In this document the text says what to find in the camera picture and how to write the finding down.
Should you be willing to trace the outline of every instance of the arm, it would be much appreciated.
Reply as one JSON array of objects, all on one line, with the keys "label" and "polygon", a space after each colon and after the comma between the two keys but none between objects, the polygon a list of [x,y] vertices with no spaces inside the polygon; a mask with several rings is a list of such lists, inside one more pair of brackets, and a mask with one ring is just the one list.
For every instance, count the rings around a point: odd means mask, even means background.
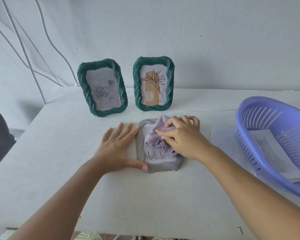
[{"label": "arm", "polygon": [[127,167],[147,171],[148,167],[144,162],[129,159],[125,153],[125,147],[138,133],[139,127],[130,132],[130,123],[121,133],[122,128],[121,122],[112,135],[112,128],[108,129],[94,156],[16,230],[9,240],[69,240],[84,205],[103,175]]},{"label": "arm", "polygon": [[173,117],[166,127],[172,124],[176,129],[157,133],[177,152],[200,161],[214,175],[259,240],[300,239],[300,207],[213,146],[200,133],[200,121],[196,117]]}]

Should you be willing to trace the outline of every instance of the finger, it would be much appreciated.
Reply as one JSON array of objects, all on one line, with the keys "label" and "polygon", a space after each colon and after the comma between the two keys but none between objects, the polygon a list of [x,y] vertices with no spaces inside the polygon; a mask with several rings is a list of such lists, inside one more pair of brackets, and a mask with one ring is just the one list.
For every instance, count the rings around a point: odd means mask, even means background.
[{"label": "finger", "polygon": [[121,140],[122,138],[124,138],[126,135],[129,134],[129,132],[131,131],[133,123],[130,122],[127,126],[127,128],[124,129],[124,131],[117,137],[117,140]]},{"label": "finger", "polygon": [[175,129],[167,129],[167,130],[156,129],[155,131],[160,136],[175,137],[175,135],[176,135]]},{"label": "finger", "polygon": [[120,122],[117,129],[115,130],[115,132],[112,134],[112,136],[110,136],[110,140],[116,139],[120,135],[123,126],[124,126],[124,123]]},{"label": "finger", "polygon": [[173,149],[177,145],[177,142],[171,137],[162,136],[161,139],[168,143],[170,146],[172,146]]},{"label": "finger", "polygon": [[200,120],[195,116],[189,116],[189,119],[193,121],[194,127],[200,129]]},{"label": "finger", "polygon": [[168,128],[171,125],[174,125],[175,127],[180,127],[183,125],[183,122],[178,117],[173,116],[166,122],[164,127]]},{"label": "finger", "polygon": [[188,116],[186,116],[186,115],[181,116],[180,120],[183,121],[187,125],[192,125],[191,121],[189,120]]},{"label": "finger", "polygon": [[112,132],[112,127],[110,127],[103,135],[102,139],[101,139],[101,143],[106,142],[109,140],[109,136],[111,135]]},{"label": "finger", "polygon": [[141,169],[142,171],[148,171],[148,166],[144,161],[133,160],[128,158],[126,160],[126,166],[128,168],[136,168],[136,169]]},{"label": "finger", "polygon": [[137,125],[136,128],[134,128],[134,130],[132,130],[122,139],[123,145],[124,146],[128,145],[130,141],[132,141],[132,139],[136,136],[136,134],[138,134],[138,132],[139,132],[139,126]]}]

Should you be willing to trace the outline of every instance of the hand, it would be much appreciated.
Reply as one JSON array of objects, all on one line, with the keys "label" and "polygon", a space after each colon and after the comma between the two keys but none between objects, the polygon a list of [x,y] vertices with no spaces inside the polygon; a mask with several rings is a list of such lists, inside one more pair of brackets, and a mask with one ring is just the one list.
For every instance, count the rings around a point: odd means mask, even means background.
[{"label": "hand", "polygon": [[207,157],[214,146],[200,133],[200,121],[195,116],[176,116],[170,118],[165,127],[174,125],[171,130],[156,130],[172,148],[184,157],[193,158],[200,161]]},{"label": "hand", "polygon": [[129,123],[127,128],[121,132],[124,124],[120,122],[118,128],[112,135],[111,127],[103,135],[101,144],[91,159],[97,163],[98,167],[103,170],[103,173],[115,172],[124,168],[137,168],[143,171],[148,170],[148,166],[145,162],[130,159],[126,155],[126,146],[139,131],[139,126],[136,126],[136,128],[131,131],[132,125],[132,123]]}]

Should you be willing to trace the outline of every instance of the person's right hand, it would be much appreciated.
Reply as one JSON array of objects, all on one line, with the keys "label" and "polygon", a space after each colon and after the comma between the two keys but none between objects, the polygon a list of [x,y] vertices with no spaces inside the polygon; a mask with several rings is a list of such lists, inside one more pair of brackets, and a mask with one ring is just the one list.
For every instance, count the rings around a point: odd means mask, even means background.
[{"label": "person's right hand", "polygon": [[214,146],[200,133],[200,121],[195,116],[174,116],[170,118],[165,127],[174,125],[171,130],[156,130],[172,148],[184,157],[201,161],[208,157]]}]

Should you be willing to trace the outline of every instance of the white wall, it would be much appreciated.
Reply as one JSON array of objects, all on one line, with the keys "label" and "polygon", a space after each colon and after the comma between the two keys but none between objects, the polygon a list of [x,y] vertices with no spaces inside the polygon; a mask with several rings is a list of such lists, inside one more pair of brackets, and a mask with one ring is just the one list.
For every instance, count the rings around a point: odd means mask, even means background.
[{"label": "white wall", "polygon": [[[39,2],[52,41],[75,71],[81,62],[112,58],[121,66],[125,85],[132,87],[136,58],[166,55],[175,63],[177,88],[300,90],[300,0]],[[34,0],[7,4],[55,75],[74,85],[44,35]],[[1,2],[0,28],[21,51]],[[22,37],[34,66],[49,74]],[[0,112],[10,127],[26,128],[32,117],[24,110],[38,110],[40,94],[30,71],[2,38],[0,46],[21,68],[0,48]],[[42,77],[40,83],[47,96],[57,88]],[[21,104],[27,109],[20,110]]]}]

